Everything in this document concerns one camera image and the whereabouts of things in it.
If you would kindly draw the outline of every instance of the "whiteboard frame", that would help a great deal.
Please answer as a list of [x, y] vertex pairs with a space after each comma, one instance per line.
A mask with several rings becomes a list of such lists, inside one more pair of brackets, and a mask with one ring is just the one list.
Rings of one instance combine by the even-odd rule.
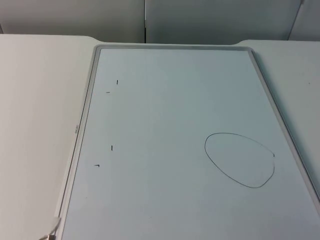
[[295, 159], [297, 167], [300, 171], [300, 174], [303, 178], [303, 181], [308, 189], [310, 197], [313, 201], [313, 204], [317, 210], [318, 215], [320, 216], [320, 195], [316, 192], [312, 179], [306, 169], [305, 164], [302, 161], [301, 155], [299, 154], [298, 148], [294, 143], [292, 135], [287, 127], [287, 124], [281, 114], [277, 103], [275, 102], [275, 97], [273, 96], [268, 82], [265, 80], [263, 73], [261, 72], [257, 58], [255, 57], [254, 50], [250, 47], [245, 46], [212, 46], [212, 45], [159, 45], [159, 44], [101, 44], [97, 45], [93, 50], [93, 56], [90, 65], [90, 73], [88, 76], [87, 88], [85, 89], [84, 105], [82, 109], [82, 114], [80, 117], [80, 123], [78, 127], [78, 132], [75, 140], [75, 145], [72, 152], [72, 157], [68, 163], [68, 169], [64, 177], [64, 184], [60, 193], [56, 215], [61, 218], [60, 226], [55, 232], [56, 239], [61, 240], [63, 236], [63, 231], [65, 228], [65, 222], [68, 214], [69, 203], [71, 199], [71, 193], [75, 181], [77, 166], [79, 162], [81, 147], [83, 143], [83, 138], [86, 130], [87, 119], [89, 115], [89, 108], [92, 98], [92, 93], [95, 84], [95, 78], [97, 73], [98, 61], [102, 49], [159, 49], [159, 50], [223, 50], [223, 51], [242, 51], [247, 52], [250, 60], [253, 64], [253, 67], [260, 79], [264, 92], [270, 102], [270, 105], [273, 109], [275, 117], [280, 125], [282, 133], [287, 141], [287, 144], [291, 150], [292, 156]]

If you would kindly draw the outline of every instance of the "desk surface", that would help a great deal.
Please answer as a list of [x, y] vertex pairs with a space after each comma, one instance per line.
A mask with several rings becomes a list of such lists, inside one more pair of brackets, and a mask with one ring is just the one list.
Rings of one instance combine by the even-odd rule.
[[[94, 47], [85, 36], [0, 35], [0, 233], [37, 239], [75, 143]], [[320, 42], [247, 40], [320, 192]]]

